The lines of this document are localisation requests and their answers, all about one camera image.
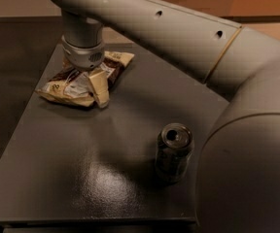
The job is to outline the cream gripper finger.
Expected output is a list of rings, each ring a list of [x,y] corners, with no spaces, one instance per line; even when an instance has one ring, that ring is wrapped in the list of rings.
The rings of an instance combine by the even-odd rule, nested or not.
[[[63,57],[62,66],[64,69],[68,69],[72,66],[72,64],[66,57]]]
[[[99,108],[105,108],[110,100],[106,73],[100,68],[87,72],[88,89]]]

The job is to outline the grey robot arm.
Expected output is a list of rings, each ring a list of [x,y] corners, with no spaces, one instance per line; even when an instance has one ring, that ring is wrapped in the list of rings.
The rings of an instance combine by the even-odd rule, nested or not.
[[[200,233],[280,233],[280,41],[160,0],[52,1],[78,67],[108,25],[228,100],[198,161]]]

